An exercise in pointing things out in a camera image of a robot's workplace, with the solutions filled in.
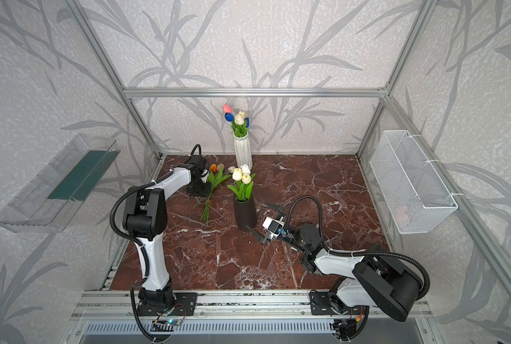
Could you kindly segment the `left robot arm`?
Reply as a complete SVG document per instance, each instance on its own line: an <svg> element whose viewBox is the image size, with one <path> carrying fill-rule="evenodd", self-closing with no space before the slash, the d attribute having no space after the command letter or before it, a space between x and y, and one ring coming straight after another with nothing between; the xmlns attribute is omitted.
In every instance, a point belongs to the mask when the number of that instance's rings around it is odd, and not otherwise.
<svg viewBox="0 0 511 344"><path fill-rule="evenodd" d="M190 154L186 162L142 186L131 187L110 211L113 231L132 241L139 254L142 271L140 301L170 308L175 304L170 275L163 251L163 233L168 216L167 199L185 188L191 196L207 196L211 183L207 160L201 154Z"/></svg>

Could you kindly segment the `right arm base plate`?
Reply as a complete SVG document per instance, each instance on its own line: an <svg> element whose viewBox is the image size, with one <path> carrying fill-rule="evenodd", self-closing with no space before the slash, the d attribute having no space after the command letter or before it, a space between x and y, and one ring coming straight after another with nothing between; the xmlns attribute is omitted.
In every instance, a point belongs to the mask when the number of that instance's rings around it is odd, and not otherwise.
<svg viewBox="0 0 511 344"><path fill-rule="evenodd" d="M312 315L356 315L362 312L362 306L350 307L344 305L336 296L330 292L319 292L311 290L308 294Z"/></svg>

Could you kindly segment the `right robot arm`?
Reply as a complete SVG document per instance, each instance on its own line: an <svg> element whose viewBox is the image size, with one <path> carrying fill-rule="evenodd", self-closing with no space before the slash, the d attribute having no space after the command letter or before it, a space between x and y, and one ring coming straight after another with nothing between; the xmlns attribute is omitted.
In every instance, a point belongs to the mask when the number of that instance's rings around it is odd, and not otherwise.
<svg viewBox="0 0 511 344"><path fill-rule="evenodd" d="M269 208L277 215L265 218L264 233L255 230L254 222L242 225L242 229L262 245L280 240L300 252L300 263L307 272L338 277L330 290L309 293L312 315L364 318L374 307L404 322L415 302L428 293L430 276L415 259L380 245L358 251L330 249L319 225L308 222L292 227L288 223L292 214L285 214L277 204L269 204Z"/></svg>

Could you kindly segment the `white ribbed vase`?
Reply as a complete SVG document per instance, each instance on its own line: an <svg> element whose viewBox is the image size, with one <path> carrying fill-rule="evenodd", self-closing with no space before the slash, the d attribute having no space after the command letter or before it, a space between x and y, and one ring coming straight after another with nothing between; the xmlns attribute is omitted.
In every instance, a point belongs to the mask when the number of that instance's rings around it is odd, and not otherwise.
<svg viewBox="0 0 511 344"><path fill-rule="evenodd" d="M235 136L234 146L237 166L241 168L246 165L251 170L253 162L249 134L247 133L245 136L240 138Z"/></svg>

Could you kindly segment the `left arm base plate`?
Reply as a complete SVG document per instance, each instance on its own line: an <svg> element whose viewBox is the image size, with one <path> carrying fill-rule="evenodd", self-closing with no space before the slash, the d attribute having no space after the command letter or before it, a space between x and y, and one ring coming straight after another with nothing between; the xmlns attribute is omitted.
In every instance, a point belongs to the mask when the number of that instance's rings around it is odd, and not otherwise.
<svg viewBox="0 0 511 344"><path fill-rule="evenodd" d="M167 296L139 298L136 312L141 317L175 316L189 317L194 315L198 294L196 292L177 292Z"/></svg>

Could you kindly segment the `black cone vase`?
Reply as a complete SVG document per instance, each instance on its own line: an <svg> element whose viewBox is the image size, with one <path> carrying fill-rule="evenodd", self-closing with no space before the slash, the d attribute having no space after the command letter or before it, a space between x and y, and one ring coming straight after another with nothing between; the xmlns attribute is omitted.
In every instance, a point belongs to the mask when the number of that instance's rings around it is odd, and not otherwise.
<svg viewBox="0 0 511 344"><path fill-rule="evenodd" d="M238 228L245 232L247 232L249 228L254 229L258 222L254 198L247 201L239 201L236 196L233 196L233 199L235 221Z"/></svg>

